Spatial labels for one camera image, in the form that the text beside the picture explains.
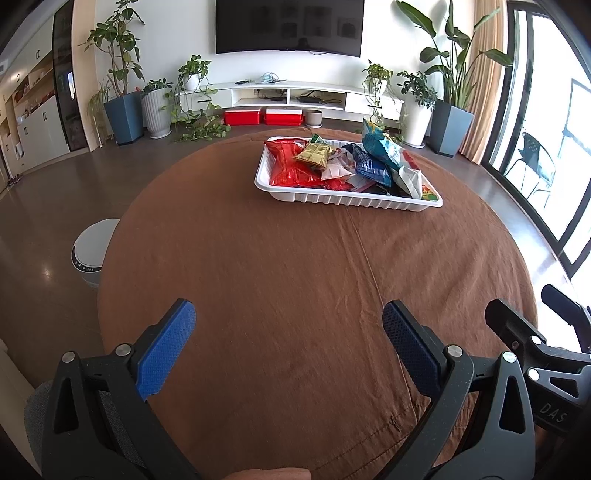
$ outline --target red storage box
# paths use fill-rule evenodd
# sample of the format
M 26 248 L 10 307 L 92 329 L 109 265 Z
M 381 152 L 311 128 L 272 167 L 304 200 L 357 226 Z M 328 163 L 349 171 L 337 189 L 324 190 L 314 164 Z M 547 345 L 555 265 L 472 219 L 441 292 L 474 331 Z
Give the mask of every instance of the red storage box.
M 228 125 L 258 125 L 261 123 L 261 108 L 226 110 L 223 119 Z
M 268 108 L 265 111 L 267 125 L 299 127 L 303 121 L 304 112 L 300 108 Z

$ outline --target sliding glass door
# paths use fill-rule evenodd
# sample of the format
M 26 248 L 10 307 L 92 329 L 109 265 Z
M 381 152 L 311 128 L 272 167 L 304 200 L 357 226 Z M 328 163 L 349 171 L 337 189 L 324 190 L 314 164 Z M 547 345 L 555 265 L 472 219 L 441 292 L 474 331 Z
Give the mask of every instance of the sliding glass door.
M 508 14 L 514 66 L 506 70 L 485 167 L 536 222 L 572 278 L 591 251 L 590 72 L 537 6 L 508 2 Z M 591 283 L 591 268 L 584 271 Z

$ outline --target flat screen tv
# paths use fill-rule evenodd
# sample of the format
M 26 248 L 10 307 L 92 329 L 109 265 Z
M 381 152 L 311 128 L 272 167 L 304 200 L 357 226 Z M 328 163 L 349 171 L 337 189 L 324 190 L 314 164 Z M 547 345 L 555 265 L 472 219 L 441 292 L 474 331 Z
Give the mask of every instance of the flat screen tv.
M 304 50 L 359 57 L 363 0 L 217 0 L 216 51 Z

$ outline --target curtain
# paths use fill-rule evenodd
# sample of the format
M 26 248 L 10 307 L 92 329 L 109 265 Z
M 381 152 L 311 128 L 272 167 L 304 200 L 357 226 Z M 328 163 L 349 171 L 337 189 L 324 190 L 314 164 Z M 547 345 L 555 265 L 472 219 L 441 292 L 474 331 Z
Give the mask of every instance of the curtain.
M 497 7 L 501 7 L 501 11 L 481 26 L 476 33 L 472 44 L 472 60 L 480 51 L 491 48 L 506 51 L 506 0 L 475 0 L 474 3 L 475 24 Z M 472 80 L 476 83 L 476 87 L 468 111 L 474 114 L 474 121 L 460 148 L 460 153 L 474 163 L 480 164 L 482 161 L 484 150 L 491 136 L 492 125 L 501 97 L 504 70 L 504 67 L 485 56 L 478 60 L 473 69 Z

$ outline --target round table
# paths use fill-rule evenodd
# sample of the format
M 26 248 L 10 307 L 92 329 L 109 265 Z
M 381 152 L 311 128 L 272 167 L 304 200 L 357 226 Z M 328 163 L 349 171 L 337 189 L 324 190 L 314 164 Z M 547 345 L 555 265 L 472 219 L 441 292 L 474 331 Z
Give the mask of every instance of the round table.
M 492 357 L 503 346 L 485 307 L 500 297 L 535 323 L 530 277 L 486 203 L 417 155 L 440 209 L 274 200 L 254 177 L 263 141 L 278 135 L 311 132 L 213 144 L 135 199 L 103 265 L 103 342 L 133 342 L 177 298 L 190 300 L 195 331 L 149 402 L 204 478 L 300 466 L 314 479 L 371 479 L 428 405 L 382 330 L 383 305 L 401 299 L 444 343 Z

